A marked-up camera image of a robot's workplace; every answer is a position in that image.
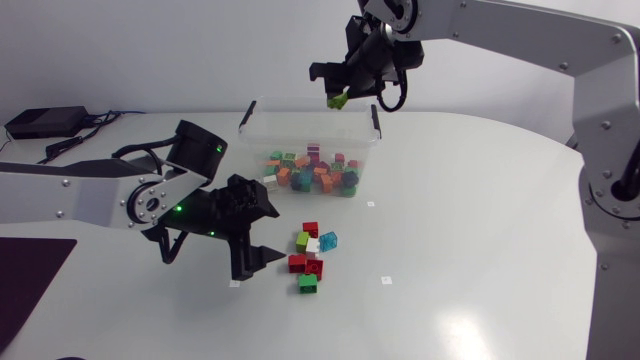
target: black cable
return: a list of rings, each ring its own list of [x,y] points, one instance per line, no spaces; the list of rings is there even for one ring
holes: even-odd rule
[[[53,161],[58,156],[64,154],[65,152],[75,148],[76,146],[78,146],[78,145],[84,143],[85,141],[91,139],[92,137],[96,136],[96,134],[98,134],[98,132],[100,131],[101,128],[113,123],[118,118],[120,118],[122,115],[124,115],[124,114],[132,114],[132,113],[133,114],[144,114],[144,112],[142,112],[142,111],[111,111],[111,110],[109,110],[108,112],[106,112],[104,114],[86,116],[84,120],[85,121],[89,121],[90,124],[91,124],[90,127],[95,127],[95,129],[93,129],[87,135],[80,137],[72,145],[70,145],[68,147],[64,147],[64,148],[59,149],[59,150],[56,150],[55,153],[52,153],[51,155],[48,155],[46,158],[38,161],[38,164],[44,165],[44,164],[47,164],[47,163]],[[99,121],[99,122],[96,123],[95,121],[97,119],[99,119],[100,117],[102,117],[102,116],[104,116],[105,118],[102,121]]]
[[[149,154],[149,156],[153,158],[153,162],[156,163],[156,170],[158,172],[158,175],[162,175],[162,162],[160,161],[158,155],[156,155],[156,153],[151,149],[144,149],[144,151],[146,151],[147,154]]]
[[[386,112],[394,112],[400,110],[402,105],[404,105],[404,101],[407,99],[407,92],[409,88],[409,84],[407,82],[407,72],[406,71],[398,71],[398,83],[400,84],[400,97],[398,99],[398,103],[396,106],[390,108],[387,104],[384,103],[384,99],[382,98],[382,79],[378,79],[376,81],[376,87],[378,88],[378,103],[380,107],[384,109]]]
[[[7,137],[7,141],[5,141],[4,144],[2,144],[2,147],[0,147],[0,151],[4,150],[4,147],[7,146],[8,143],[13,142],[13,140],[11,140],[11,137],[9,136],[9,131],[5,129],[4,134]]]
[[[129,153],[132,153],[134,151],[144,151],[147,149],[157,149],[159,147],[165,147],[165,146],[169,146],[169,145],[173,145],[175,143],[177,143],[180,140],[180,136],[176,135],[172,138],[169,139],[165,139],[165,140],[160,140],[160,141],[154,141],[154,142],[150,142],[150,143],[144,143],[144,144],[135,144],[135,145],[127,145],[124,147],[121,147],[120,149],[118,149],[118,151],[114,152],[113,154],[111,154],[112,158],[116,158],[119,159]]]

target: red block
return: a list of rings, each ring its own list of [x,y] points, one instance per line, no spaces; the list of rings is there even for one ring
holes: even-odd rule
[[[316,276],[318,277],[318,281],[322,280],[323,263],[324,262],[322,260],[307,260],[307,266],[304,269],[304,274],[316,274]]]
[[[318,237],[318,223],[317,222],[308,222],[302,223],[302,231],[306,231],[309,233],[309,236],[313,238]]]
[[[306,271],[306,265],[307,265],[307,256],[305,254],[289,255],[289,272],[290,273],[303,273]]]

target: table surface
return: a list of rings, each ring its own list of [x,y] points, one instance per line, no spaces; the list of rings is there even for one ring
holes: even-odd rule
[[[213,184],[224,186],[252,171],[242,115],[128,115],[51,165],[170,137],[185,119],[228,141]],[[230,287],[216,239],[190,236],[165,265],[137,232],[0,225],[2,236],[78,239],[0,358],[584,359],[596,257],[580,155],[464,115],[381,114],[381,126],[354,198],[275,194],[281,216],[253,226],[255,245],[288,254],[304,221],[335,231],[315,295],[297,293],[286,260]],[[55,141],[16,141],[0,161],[35,163]]]

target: white wall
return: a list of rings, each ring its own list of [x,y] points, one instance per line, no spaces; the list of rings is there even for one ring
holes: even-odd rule
[[[526,3],[640,26],[640,3]],[[244,110],[260,95],[323,96],[356,0],[0,0],[0,123],[25,108]],[[449,41],[423,43],[407,110],[478,115],[565,141],[573,81]]]

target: transparent plastic container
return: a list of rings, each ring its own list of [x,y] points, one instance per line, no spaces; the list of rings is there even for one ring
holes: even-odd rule
[[[251,103],[238,133],[254,157],[254,178],[270,191],[347,197],[357,194],[369,150],[381,139],[375,105],[350,100],[334,110],[325,98],[261,97]]]

